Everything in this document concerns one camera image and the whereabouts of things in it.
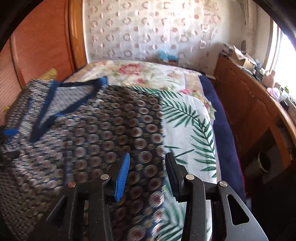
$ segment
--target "silver bolt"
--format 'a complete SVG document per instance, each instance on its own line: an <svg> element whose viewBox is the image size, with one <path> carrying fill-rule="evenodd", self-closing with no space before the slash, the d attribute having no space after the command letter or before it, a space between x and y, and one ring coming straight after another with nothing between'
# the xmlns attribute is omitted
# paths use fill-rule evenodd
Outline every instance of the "silver bolt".
<svg viewBox="0 0 296 241"><path fill-rule="evenodd" d="M221 182L219 182L219 184L220 184L220 186L221 187L227 187L227 182L225 182L225 181L221 181Z"/></svg>
<svg viewBox="0 0 296 241"><path fill-rule="evenodd" d="M70 188L73 188L75 186L76 186L76 182L74 182L74 181L71 181L68 183L68 187L70 187Z"/></svg>
<svg viewBox="0 0 296 241"><path fill-rule="evenodd" d="M194 176L192 174L187 174L186 175L186 179L193 180L194 179Z"/></svg>
<svg viewBox="0 0 296 241"><path fill-rule="evenodd" d="M107 180L109 178L109 175L108 174L103 174L102 176L101 176L101 179L102 180Z"/></svg>

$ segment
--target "wooden desk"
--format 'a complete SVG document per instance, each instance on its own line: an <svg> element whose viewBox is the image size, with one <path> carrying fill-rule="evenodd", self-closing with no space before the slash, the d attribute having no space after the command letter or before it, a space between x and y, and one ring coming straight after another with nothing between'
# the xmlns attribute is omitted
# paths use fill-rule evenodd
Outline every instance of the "wooden desk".
<svg viewBox="0 0 296 241"><path fill-rule="evenodd" d="M214 87L232 129L242 169L259 151L268 151L275 144L284 168L296 160L295 125L266 87L222 56L215 77Z"/></svg>

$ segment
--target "window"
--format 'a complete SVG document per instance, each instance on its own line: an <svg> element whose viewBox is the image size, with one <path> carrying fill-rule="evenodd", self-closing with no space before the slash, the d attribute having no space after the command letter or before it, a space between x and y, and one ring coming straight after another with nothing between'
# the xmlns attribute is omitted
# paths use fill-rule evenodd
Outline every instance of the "window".
<svg viewBox="0 0 296 241"><path fill-rule="evenodd" d="M275 81L282 87L288 86L290 95L296 98L296 51L288 37L282 33L279 54L274 67Z"/></svg>

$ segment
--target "white bucket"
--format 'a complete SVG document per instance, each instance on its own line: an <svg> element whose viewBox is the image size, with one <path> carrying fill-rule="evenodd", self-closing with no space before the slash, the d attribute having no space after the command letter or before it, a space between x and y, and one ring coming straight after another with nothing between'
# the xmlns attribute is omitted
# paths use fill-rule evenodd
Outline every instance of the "white bucket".
<svg viewBox="0 0 296 241"><path fill-rule="evenodd" d="M259 152L258 157L254 159L244 170L244 175L247 178L261 176L270 171L271 161L265 152Z"/></svg>

